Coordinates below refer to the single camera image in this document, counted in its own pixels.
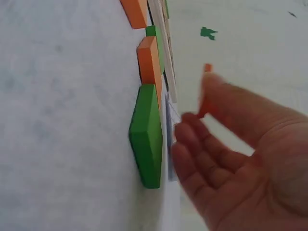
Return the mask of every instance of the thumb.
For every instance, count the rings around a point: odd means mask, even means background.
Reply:
[[[228,84],[213,73],[204,74],[202,88],[207,111],[253,148],[272,129],[308,121],[303,114]]]

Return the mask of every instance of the orange block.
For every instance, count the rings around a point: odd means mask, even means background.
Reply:
[[[213,65],[212,64],[204,64],[204,72],[212,72],[213,70]],[[200,104],[200,109],[199,109],[199,113],[197,114],[198,118],[203,118],[206,113],[207,113],[207,109],[206,109],[206,103],[205,103],[205,98],[203,96],[201,96],[201,104]]]
[[[148,25],[147,0],[120,0],[130,25],[134,29],[146,28]]]
[[[137,48],[137,55],[140,67],[141,82],[143,84],[155,84],[158,108],[160,109],[162,79],[156,36],[145,37]]]

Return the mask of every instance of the green shape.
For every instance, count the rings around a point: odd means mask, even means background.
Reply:
[[[202,27],[200,35],[202,37],[208,37],[210,40],[214,40],[215,41],[215,36],[212,35],[212,34],[215,34],[217,32],[218,31],[215,31],[215,30],[212,30],[212,29],[207,29],[206,27]]]
[[[141,181],[148,189],[160,187],[163,134],[155,84],[142,84],[129,127]]]
[[[145,33],[146,33],[146,36],[156,36],[158,56],[159,56],[159,65],[160,65],[160,74],[163,74],[165,70],[164,46],[163,46],[163,40],[162,40],[162,35],[160,33],[160,29],[157,26],[148,26],[145,29]]]
[[[169,8],[168,8],[168,2],[167,2],[167,0],[165,0],[165,5],[166,5],[167,17],[168,17],[168,19],[169,19],[170,17],[169,17]]]

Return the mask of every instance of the white surface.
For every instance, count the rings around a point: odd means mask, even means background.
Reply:
[[[118,0],[0,0],[0,34],[0,230],[173,230],[178,185],[144,189],[128,141],[144,29]]]
[[[308,114],[307,1],[169,0],[169,12],[181,112],[197,111],[203,64],[212,63],[227,81]],[[200,36],[203,26],[218,31],[216,41]],[[213,119],[206,123],[231,148],[252,153]]]

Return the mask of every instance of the fingernail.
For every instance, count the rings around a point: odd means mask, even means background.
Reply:
[[[206,83],[211,82],[211,84],[215,85],[221,85],[226,83],[226,80],[223,77],[214,73],[205,73],[203,75],[203,81]]]

